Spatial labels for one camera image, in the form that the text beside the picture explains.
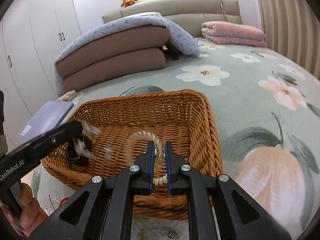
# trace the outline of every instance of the cabinet handle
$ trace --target cabinet handle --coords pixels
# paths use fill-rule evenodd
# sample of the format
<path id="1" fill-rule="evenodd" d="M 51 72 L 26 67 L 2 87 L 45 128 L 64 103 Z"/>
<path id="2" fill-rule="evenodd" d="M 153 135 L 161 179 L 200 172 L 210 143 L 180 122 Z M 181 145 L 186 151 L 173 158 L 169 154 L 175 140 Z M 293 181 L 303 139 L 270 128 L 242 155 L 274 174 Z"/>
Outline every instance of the cabinet handle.
<path id="1" fill-rule="evenodd" d="M 10 59 L 10 55 L 8 56 L 8 60 L 10 61 L 10 67 L 12 67 L 12 63 L 11 63 L 11 59 Z"/>

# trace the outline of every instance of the wicker basket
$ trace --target wicker basket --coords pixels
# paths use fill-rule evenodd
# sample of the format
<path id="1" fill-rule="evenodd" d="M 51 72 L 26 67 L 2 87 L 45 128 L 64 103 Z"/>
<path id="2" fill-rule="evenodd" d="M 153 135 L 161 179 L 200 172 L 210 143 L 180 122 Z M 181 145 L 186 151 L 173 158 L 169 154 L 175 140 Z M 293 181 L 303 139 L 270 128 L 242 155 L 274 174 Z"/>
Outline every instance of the wicker basket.
<path id="1" fill-rule="evenodd" d="M 98 99 L 79 106 L 69 119 L 88 121 L 102 130 L 101 135 L 93 136 L 96 142 L 92 144 L 92 154 L 97 158 L 90 160 L 85 169 L 66 161 L 67 143 L 42 160 L 52 176 L 74 190 L 94 175 L 107 178 L 126 168 L 126 141 L 139 130 L 151 131 L 163 142 L 170 140 L 174 151 L 203 174 L 217 176 L 222 173 L 217 130 L 210 103 L 202 93 L 181 90 Z M 103 158 L 106 145 L 114 150 L 112 159 L 108 161 Z M 135 141 L 133 155 L 145 152 L 146 147 L 146 139 Z M 165 174 L 164 165 L 154 176 Z M 162 219 L 188 218 L 186 197 L 170 196 L 167 185 L 154 186 L 151 196 L 136 196 L 134 212 Z"/>

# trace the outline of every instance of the wardrobe door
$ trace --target wardrobe door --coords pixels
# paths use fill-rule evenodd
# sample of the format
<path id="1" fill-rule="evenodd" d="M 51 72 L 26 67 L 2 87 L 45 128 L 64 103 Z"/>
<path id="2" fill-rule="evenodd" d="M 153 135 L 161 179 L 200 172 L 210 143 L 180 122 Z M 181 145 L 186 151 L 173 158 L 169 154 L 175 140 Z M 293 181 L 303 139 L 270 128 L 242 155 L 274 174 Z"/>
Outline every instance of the wardrobe door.
<path id="1" fill-rule="evenodd" d="M 44 73 L 33 41 L 29 0 L 15 0 L 9 7 L 4 15 L 3 36 L 11 76 L 22 100 L 34 115 L 57 96 Z"/>
<path id="2" fill-rule="evenodd" d="M 55 93 L 54 62 L 64 50 L 53 0 L 29 0 L 30 21 L 36 49 L 44 72 Z"/>
<path id="3" fill-rule="evenodd" d="M 0 90 L 4 93 L 3 126 L 6 135 L 15 146 L 19 146 L 23 142 L 17 138 L 17 134 L 22 131 L 32 115 L 24 104 L 10 74 L 4 53 L 2 24 L 3 21 L 0 22 Z"/>
<path id="4" fill-rule="evenodd" d="M 67 47 L 81 36 L 73 0 L 54 0 L 62 40 Z"/>
<path id="5" fill-rule="evenodd" d="M 5 138 L 7 141 L 7 145 L 8 145 L 8 152 L 11 152 L 13 149 L 15 149 L 15 145 L 13 144 L 13 142 L 10 140 L 10 138 L 5 134 Z"/>

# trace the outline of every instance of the beige headboard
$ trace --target beige headboard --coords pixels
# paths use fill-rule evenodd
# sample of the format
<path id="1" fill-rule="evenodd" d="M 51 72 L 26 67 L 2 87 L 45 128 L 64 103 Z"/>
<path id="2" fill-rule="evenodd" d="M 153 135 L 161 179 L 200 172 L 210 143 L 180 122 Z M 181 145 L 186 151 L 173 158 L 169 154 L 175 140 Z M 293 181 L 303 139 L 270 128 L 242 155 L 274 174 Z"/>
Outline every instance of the beige headboard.
<path id="1" fill-rule="evenodd" d="M 207 21 L 227 21 L 242 24 L 237 0 L 152 0 L 120 7 L 102 16 L 108 23 L 125 16 L 143 12 L 159 12 L 194 37 L 202 37 L 201 24 Z"/>

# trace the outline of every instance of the human hand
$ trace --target human hand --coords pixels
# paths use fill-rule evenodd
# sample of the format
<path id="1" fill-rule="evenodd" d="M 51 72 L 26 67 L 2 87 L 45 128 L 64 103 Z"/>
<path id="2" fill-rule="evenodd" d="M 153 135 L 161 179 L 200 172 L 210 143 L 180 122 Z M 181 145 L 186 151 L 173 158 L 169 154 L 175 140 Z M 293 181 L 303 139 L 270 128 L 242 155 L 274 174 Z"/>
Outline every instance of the human hand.
<path id="1" fill-rule="evenodd" d="M 20 225 L 17 225 L 15 216 L 3 205 L 1 210 L 16 231 L 22 232 L 29 237 L 48 216 L 40 207 L 39 202 L 33 197 L 32 190 L 28 184 L 22 183 L 20 202 L 23 205 L 22 214 L 20 216 Z"/>

